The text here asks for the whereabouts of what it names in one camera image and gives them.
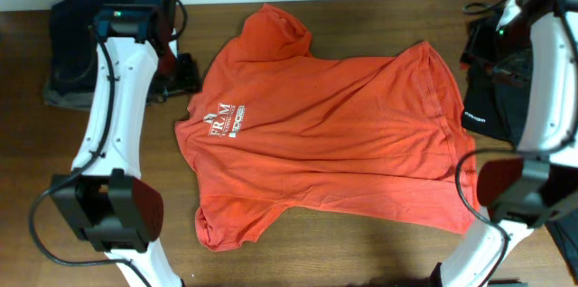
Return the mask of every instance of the red shirt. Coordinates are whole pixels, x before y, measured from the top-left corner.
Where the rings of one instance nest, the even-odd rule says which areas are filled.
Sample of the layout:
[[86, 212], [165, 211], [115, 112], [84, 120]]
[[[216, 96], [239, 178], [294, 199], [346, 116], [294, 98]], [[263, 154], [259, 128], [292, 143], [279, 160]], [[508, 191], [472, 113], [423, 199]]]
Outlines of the red shirt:
[[[429, 43], [399, 56], [320, 60], [296, 18], [264, 5], [217, 56], [177, 124], [197, 173], [199, 240], [256, 242], [290, 207], [465, 232], [453, 174], [474, 141], [461, 96]], [[476, 207], [475, 160], [462, 184]]]

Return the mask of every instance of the orange sweatshirt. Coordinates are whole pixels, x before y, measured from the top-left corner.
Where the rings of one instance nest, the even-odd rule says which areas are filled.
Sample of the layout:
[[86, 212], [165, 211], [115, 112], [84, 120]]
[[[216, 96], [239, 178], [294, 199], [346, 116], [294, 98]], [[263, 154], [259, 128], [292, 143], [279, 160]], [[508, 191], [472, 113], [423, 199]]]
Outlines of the orange sweatshirt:
[[[176, 125], [199, 181], [199, 240], [214, 251], [256, 242], [295, 206], [463, 233], [473, 217], [453, 174], [475, 146], [442, 58], [423, 42], [395, 58], [320, 60], [311, 40], [264, 5]], [[475, 169], [470, 158], [462, 184], [477, 208]]]

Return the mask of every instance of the brown table surface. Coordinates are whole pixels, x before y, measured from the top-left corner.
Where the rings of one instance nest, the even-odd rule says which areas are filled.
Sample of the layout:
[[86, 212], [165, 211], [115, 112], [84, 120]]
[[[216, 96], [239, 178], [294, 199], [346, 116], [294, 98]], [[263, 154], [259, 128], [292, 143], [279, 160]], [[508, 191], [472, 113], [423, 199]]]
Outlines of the brown table surface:
[[[467, 39], [461, 7], [495, 0], [340, 0], [275, 4], [313, 33], [312, 53], [325, 59], [391, 56], [427, 40], [446, 60], [460, 91], [466, 74], [459, 58]], [[204, 72], [223, 44], [239, 33], [260, 4], [191, 5], [179, 41]], [[33, 197], [53, 173], [67, 173], [79, 149], [88, 113], [45, 106], [42, 87], [50, 71], [49, 13], [0, 14], [0, 280], [4, 286], [124, 286], [114, 266], [69, 268], [49, 262], [28, 235]], [[199, 192], [182, 158], [173, 124], [186, 116], [188, 97], [146, 110], [141, 142], [143, 180], [160, 191], [162, 241], [173, 270], [188, 286], [344, 286], [425, 277], [459, 244], [439, 229], [374, 218], [292, 208], [258, 243], [213, 253], [195, 236]], [[475, 135], [479, 147], [505, 146]], [[488, 157], [479, 158], [479, 167]], [[77, 242], [51, 202], [37, 216], [42, 239], [67, 259], [101, 258]], [[520, 278], [530, 286], [571, 286], [551, 237], [542, 228], [523, 241], [495, 278]]]

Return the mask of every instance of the white printed logo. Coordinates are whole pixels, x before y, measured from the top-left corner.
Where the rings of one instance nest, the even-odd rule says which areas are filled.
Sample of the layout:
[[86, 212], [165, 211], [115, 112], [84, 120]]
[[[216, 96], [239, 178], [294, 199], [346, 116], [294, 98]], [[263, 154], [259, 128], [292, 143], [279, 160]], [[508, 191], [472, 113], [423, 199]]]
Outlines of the white printed logo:
[[219, 103], [217, 114], [208, 114], [203, 121], [210, 124], [209, 135], [219, 137], [229, 136], [236, 138], [241, 130], [241, 123], [245, 117], [245, 106], [233, 106]]
[[486, 119], [482, 119], [482, 118], [480, 118], [480, 117], [477, 117], [477, 116], [471, 114], [470, 112], [467, 112], [467, 111], [466, 111], [466, 112], [464, 112], [464, 114], [465, 114], [466, 116], [474, 119], [474, 120], [477, 121], [477, 122], [481, 122], [481, 123], [485, 123], [485, 122], [486, 122]]

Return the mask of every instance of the wooden table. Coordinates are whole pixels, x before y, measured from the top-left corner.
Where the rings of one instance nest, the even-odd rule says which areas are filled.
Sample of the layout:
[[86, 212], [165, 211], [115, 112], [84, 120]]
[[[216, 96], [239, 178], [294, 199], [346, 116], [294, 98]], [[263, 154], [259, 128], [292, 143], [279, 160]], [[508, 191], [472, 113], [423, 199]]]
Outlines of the wooden table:
[[[313, 33], [312, 53], [326, 59], [391, 56], [429, 41], [450, 65], [462, 94], [459, 58], [467, 39], [461, 6], [479, 0], [342, 0], [275, 4]], [[192, 5], [180, 39], [205, 71], [243, 20], [260, 4]], [[4, 286], [123, 286], [114, 266], [67, 268], [45, 259], [28, 235], [26, 214], [53, 173], [67, 173], [79, 149], [88, 113], [45, 106], [50, 71], [48, 12], [0, 14], [0, 280]], [[164, 198], [163, 246], [188, 286], [344, 286], [425, 277], [448, 256], [460, 236], [429, 227], [374, 218], [287, 210], [258, 243], [213, 253], [195, 236], [199, 206], [195, 175], [182, 158], [173, 124], [186, 116], [188, 97], [146, 110], [141, 143], [143, 180]], [[503, 146], [476, 135], [479, 147]], [[487, 157], [480, 157], [481, 166]], [[51, 202], [37, 216], [42, 239], [67, 259], [101, 258], [77, 242]], [[573, 281], [545, 229], [525, 240], [497, 278], [531, 286]]]

